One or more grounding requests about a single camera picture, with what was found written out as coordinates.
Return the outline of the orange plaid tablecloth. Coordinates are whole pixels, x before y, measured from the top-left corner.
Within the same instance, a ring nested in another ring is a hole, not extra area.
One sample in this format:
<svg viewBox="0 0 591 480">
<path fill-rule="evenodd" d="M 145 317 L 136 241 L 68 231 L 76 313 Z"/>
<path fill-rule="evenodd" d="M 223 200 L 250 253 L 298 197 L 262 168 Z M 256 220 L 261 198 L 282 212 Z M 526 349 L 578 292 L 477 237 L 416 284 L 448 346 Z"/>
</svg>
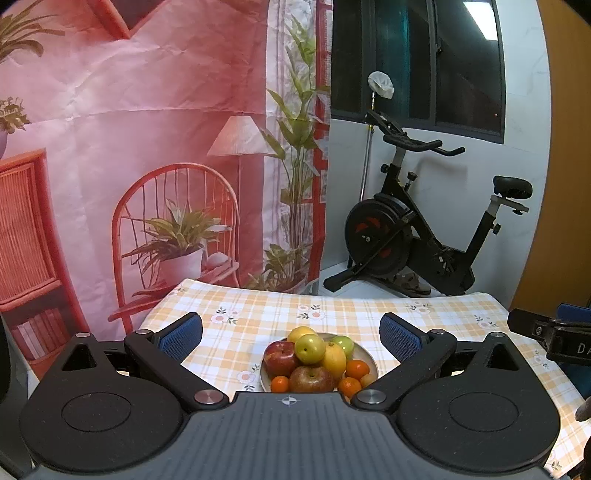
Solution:
<svg viewBox="0 0 591 480">
<path fill-rule="evenodd" d="M 485 293 L 345 299 L 235 289 L 192 280 L 183 281 L 141 313 L 132 327 L 158 331 L 188 312 L 201 317 L 204 336 L 183 365 L 228 395 L 259 391 L 264 348 L 297 326 L 348 336 L 369 352 L 380 375 L 399 364 L 380 341 L 380 320 L 388 312 L 424 331 L 445 329 L 466 341 L 509 331 L 507 310 Z"/>
</svg>

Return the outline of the white cloth on pole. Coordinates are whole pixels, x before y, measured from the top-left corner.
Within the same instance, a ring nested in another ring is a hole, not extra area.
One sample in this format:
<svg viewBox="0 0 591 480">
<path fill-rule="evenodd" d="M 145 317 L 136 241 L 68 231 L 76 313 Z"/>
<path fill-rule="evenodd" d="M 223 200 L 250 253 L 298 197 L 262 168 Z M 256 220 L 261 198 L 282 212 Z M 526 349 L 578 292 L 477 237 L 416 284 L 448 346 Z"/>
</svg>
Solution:
<svg viewBox="0 0 591 480">
<path fill-rule="evenodd" d="M 394 97 L 393 81 L 391 77 L 382 71 L 374 71 L 368 76 L 370 90 L 381 98 L 391 100 Z"/>
</svg>

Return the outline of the black exercise bike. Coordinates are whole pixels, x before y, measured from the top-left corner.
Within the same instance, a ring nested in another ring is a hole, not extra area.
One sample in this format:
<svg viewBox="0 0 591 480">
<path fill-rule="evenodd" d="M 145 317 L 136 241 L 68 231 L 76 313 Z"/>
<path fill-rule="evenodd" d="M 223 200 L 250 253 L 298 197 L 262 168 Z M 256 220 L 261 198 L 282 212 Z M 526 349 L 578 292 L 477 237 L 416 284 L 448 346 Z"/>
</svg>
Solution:
<svg viewBox="0 0 591 480">
<path fill-rule="evenodd" d="M 395 146 L 397 151 L 393 160 L 381 167 L 386 175 L 381 191 L 360 200 L 349 211 L 345 222 L 348 267 L 325 278 L 325 289 L 337 292 L 350 282 L 363 279 L 410 297 L 419 296 L 401 280 L 400 273 L 408 268 L 445 296 L 466 294 L 475 283 L 472 266 L 488 235 L 501 230 L 496 222 L 499 208 L 507 206 L 517 215 L 527 213 L 529 208 L 522 202 L 532 197 L 533 185 L 521 178 L 495 176 L 494 194 L 468 247 L 453 248 L 437 239 L 409 194 L 417 174 L 410 172 L 405 184 L 399 181 L 399 176 L 408 152 L 454 157 L 466 149 L 446 150 L 441 140 L 413 139 L 393 119 L 375 109 L 367 111 L 365 122 L 379 128 L 384 142 Z"/>
</svg>

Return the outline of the rear right orange mandarin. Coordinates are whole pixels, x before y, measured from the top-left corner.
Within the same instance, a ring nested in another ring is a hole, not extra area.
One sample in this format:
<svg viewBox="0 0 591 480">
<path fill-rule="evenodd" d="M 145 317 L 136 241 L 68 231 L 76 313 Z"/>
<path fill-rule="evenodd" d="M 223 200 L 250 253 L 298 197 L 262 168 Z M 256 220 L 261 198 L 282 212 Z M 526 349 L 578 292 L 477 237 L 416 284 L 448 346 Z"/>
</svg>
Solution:
<svg viewBox="0 0 591 480">
<path fill-rule="evenodd" d="M 370 366 L 362 360 L 353 359 L 346 363 L 346 377 L 355 378 L 360 381 L 363 377 L 370 374 Z"/>
</svg>

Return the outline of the pink printed backdrop curtain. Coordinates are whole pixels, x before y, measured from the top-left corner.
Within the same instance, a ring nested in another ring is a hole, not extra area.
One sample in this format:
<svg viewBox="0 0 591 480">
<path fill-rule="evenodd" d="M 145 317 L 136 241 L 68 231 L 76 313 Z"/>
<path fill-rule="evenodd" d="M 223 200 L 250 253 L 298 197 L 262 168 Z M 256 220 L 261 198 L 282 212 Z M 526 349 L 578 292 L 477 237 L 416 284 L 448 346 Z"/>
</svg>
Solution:
<svg viewBox="0 0 591 480">
<path fill-rule="evenodd" d="M 325 243 L 330 1 L 5 1 L 1 315 L 37 376 L 185 279 L 300 294 Z"/>
</svg>

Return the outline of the small brown fruit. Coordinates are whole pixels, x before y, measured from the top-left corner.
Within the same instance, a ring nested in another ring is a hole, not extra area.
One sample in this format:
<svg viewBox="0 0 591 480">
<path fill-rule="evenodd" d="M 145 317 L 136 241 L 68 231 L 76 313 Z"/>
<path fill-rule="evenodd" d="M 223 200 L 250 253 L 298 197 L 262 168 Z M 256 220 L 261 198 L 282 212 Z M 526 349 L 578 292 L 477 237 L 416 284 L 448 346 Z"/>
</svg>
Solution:
<svg viewBox="0 0 591 480">
<path fill-rule="evenodd" d="M 360 383 L 363 388 L 367 388 L 370 386 L 370 384 L 374 383 L 376 380 L 377 380 L 376 375 L 374 375 L 372 373 L 368 373 L 366 375 L 363 375 L 362 378 L 360 378 Z"/>
</svg>

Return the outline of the dark window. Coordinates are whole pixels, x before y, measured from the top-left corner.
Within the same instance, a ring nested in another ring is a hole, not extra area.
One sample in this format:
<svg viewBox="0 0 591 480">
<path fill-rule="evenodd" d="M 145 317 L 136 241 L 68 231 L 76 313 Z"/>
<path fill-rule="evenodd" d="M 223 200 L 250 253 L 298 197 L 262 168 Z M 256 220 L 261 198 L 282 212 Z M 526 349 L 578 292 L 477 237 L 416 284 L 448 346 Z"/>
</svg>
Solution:
<svg viewBox="0 0 591 480">
<path fill-rule="evenodd" d="M 370 90 L 388 74 L 394 97 Z M 504 140 L 506 82 L 493 1 L 336 1 L 332 117 L 363 121 L 370 107 L 401 125 L 494 143 Z"/>
</svg>

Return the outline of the dark red apple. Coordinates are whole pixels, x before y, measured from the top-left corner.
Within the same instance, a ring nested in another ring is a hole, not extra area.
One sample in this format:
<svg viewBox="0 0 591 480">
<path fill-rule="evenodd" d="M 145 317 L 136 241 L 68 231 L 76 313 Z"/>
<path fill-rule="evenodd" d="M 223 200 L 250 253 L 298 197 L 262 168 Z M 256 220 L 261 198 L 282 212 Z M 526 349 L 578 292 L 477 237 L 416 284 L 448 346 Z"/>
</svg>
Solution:
<svg viewBox="0 0 591 480">
<path fill-rule="evenodd" d="M 263 353 L 263 365 L 270 378 L 277 376 L 290 377 L 290 374 L 301 365 L 294 349 L 294 342 L 274 341 Z"/>
</svg>

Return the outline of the left orange mandarin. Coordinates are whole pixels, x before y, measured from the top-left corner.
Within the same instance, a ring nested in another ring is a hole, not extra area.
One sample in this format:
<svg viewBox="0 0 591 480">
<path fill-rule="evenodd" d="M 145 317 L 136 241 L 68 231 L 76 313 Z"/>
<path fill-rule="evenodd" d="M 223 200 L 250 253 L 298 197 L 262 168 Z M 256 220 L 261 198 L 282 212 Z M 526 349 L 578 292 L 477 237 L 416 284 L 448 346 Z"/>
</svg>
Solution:
<svg viewBox="0 0 591 480">
<path fill-rule="evenodd" d="M 287 376 L 276 376 L 270 382 L 270 391 L 273 393 L 287 393 L 290 391 L 290 378 Z"/>
</svg>

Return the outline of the grey round plate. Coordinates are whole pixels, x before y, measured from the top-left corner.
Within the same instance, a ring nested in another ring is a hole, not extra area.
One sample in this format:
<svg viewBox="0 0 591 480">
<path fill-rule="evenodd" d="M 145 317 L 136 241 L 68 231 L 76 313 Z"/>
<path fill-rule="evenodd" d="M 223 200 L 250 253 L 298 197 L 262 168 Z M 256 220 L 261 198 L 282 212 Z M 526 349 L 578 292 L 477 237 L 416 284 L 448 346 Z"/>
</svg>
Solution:
<svg viewBox="0 0 591 480">
<path fill-rule="evenodd" d="M 331 341 L 332 337 L 338 336 L 338 334 L 332 334 L 332 333 L 315 332 L 315 334 L 320 336 L 322 338 L 322 340 L 325 341 L 325 343 Z M 284 337 L 283 339 L 276 340 L 276 341 L 287 341 L 287 337 Z M 355 351 L 353 352 L 353 359 L 358 359 L 358 360 L 362 360 L 363 362 L 366 362 L 367 365 L 370 366 L 370 372 L 376 376 L 379 376 L 378 366 L 377 366 L 376 361 L 372 357 L 372 355 L 369 353 L 369 351 L 366 348 L 364 348 L 362 345 L 360 345 L 359 343 L 356 343 L 356 342 L 355 342 Z M 322 362 L 315 364 L 315 365 L 304 365 L 303 363 L 301 363 L 300 366 L 318 367 L 318 366 L 322 366 Z M 259 381 L 260 381 L 260 385 L 262 386 L 264 392 L 272 393 L 270 391 L 271 380 L 273 380 L 273 378 L 270 378 L 269 374 L 267 374 L 266 367 L 264 367 L 264 365 L 262 363 L 262 367 L 260 367 Z M 338 391 L 338 384 L 339 384 L 339 382 L 335 382 L 335 388 L 332 391 Z"/>
</svg>

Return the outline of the orange mandarin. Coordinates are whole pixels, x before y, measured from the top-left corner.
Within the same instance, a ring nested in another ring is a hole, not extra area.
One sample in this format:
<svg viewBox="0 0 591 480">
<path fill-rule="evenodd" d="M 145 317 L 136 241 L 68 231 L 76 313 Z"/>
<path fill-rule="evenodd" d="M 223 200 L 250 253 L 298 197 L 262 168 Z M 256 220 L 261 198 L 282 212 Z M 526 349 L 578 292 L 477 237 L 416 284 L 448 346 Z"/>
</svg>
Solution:
<svg viewBox="0 0 591 480">
<path fill-rule="evenodd" d="M 346 399 L 351 400 L 356 393 L 359 393 L 363 389 L 360 381 L 353 377 L 344 377 L 338 384 L 338 391 Z"/>
<path fill-rule="evenodd" d="M 370 374 L 370 366 L 362 360 L 353 359 L 346 363 L 346 377 L 355 378 L 360 381 L 363 377 Z"/>
<path fill-rule="evenodd" d="M 290 391 L 290 378 L 287 376 L 276 376 L 270 382 L 270 391 L 273 393 L 287 393 Z"/>
</svg>

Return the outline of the large red-yellow apple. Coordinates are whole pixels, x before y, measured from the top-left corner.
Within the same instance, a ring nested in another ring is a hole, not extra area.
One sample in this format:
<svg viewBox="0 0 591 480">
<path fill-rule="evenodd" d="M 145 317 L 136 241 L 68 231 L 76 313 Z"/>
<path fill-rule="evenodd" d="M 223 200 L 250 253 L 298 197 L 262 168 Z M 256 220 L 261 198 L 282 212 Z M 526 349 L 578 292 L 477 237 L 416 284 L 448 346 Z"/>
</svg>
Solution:
<svg viewBox="0 0 591 480">
<path fill-rule="evenodd" d="M 329 393 L 334 388 L 334 377 L 324 366 L 300 366 L 290 374 L 290 391 L 294 393 Z"/>
</svg>

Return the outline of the yellow-green apple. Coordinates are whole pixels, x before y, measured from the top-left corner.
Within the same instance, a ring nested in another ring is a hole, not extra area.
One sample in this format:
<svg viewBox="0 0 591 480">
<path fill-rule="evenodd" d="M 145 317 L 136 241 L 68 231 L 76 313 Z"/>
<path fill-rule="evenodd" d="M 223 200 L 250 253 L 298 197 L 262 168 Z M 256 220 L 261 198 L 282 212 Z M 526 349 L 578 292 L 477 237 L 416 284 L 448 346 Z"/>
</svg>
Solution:
<svg viewBox="0 0 591 480">
<path fill-rule="evenodd" d="M 297 339 L 294 353 L 304 365 L 315 365 L 325 357 L 325 341 L 315 334 L 306 334 Z"/>
</svg>

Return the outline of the rear yellow lemon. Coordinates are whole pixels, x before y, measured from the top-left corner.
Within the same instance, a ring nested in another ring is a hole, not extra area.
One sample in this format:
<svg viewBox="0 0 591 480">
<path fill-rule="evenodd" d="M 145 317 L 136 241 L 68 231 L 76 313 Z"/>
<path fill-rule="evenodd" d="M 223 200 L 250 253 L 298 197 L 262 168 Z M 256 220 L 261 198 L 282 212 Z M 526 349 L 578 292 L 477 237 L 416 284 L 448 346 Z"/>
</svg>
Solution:
<svg viewBox="0 0 591 480">
<path fill-rule="evenodd" d="M 315 330 L 308 326 L 298 326 L 287 335 L 287 341 L 296 343 L 298 339 L 305 335 L 315 335 Z"/>
</svg>

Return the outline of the front yellow lemon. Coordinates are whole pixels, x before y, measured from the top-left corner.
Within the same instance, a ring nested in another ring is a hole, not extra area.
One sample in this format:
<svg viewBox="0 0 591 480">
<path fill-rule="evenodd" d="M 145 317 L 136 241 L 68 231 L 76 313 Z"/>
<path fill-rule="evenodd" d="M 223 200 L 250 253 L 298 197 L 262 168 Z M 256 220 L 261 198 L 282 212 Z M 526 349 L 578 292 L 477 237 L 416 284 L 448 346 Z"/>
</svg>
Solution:
<svg viewBox="0 0 591 480">
<path fill-rule="evenodd" d="M 325 343 L 325 356 L 322 359 L 322 367 L 325 367 L 335 382 L 339 382 L 342 379 L 346 371 L 346 353 L 342 350 L 342 347 L 335 342 L 329 341 Z"/>
</svg>

